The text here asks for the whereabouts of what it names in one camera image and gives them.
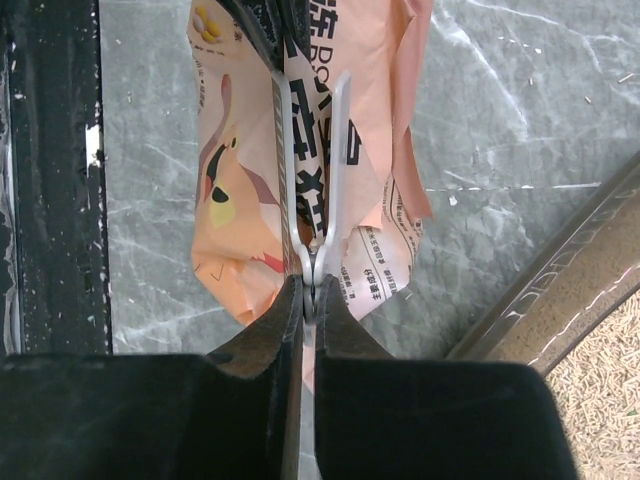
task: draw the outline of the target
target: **cartoon dog nose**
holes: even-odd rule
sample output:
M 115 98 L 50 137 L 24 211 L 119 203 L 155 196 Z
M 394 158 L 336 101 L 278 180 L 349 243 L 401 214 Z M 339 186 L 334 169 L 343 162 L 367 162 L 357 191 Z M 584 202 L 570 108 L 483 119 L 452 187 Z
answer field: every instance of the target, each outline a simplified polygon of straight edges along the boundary
M 216 203 L 225 203 L 229 200 L 229 195 L 224 193 L 222 189 L 215 187 L 213 189 L 213 193 L 211 194 L 211 199 Z

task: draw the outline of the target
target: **gray marble surface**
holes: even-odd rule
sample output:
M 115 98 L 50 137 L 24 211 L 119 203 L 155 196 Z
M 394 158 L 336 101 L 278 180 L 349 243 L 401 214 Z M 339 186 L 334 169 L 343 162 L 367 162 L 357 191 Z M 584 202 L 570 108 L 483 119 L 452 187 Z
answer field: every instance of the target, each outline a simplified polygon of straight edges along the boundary
M 101 2 L 120 353 L 205 352 L 239 331 L 189 261 L 197 147 L 188 6 Z M 409 288 L 364 320 L 393 354 L 445 355 L 640 149 L 638 25 L 636 0 L 436 2 L 414 121 L 435 221 Z M 618 83 L 628 73 L 637 75 Z M 308 414 L 305 472 L 314 465 Z

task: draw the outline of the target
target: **yellow paw print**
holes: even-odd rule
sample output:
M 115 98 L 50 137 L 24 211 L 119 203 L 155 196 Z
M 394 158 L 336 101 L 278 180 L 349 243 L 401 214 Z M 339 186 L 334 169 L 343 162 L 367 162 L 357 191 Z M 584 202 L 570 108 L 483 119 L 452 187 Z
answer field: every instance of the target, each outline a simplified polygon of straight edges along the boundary
M 222 41 L 220 38 L 222 32 L 212 17 L 206 7 L 196 7 L 193 15 L 193 28 L 202 36 L 205 42 L 210 44 L 220 43 Z

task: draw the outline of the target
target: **crumpled bag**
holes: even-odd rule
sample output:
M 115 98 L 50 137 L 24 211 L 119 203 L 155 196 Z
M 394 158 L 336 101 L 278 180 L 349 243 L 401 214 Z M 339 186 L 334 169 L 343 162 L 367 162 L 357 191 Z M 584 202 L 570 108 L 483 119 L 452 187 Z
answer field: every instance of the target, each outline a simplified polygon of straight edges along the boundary
M 331 91 L 341 72 L 351 72 L 343 295 L 361 319 L 409 282 L 422 218 L 431 215 L 409 125 L 432 1 L 375 3 L 193 2 L 200 145 L 193 268 L 245 325 L 271 306 L 287 269 L 272 72 L 284 72 L 292 90 L 297 213 L 311 245 L 326 235 Z

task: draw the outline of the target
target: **litter pellet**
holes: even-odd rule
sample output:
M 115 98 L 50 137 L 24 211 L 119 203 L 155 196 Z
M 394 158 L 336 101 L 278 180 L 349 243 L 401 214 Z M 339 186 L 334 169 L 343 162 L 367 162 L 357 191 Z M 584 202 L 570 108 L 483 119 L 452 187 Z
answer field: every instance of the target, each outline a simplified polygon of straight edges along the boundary
M 624 77 L 622 77 L 620 80 L 618 80 L 618 85 L 620 85 L 621 83 L 626 82 L 627 80 L 629 80 L 631 77 L 633 77 L 633 73 L 630 73 L 628 75 L 625 75 Z

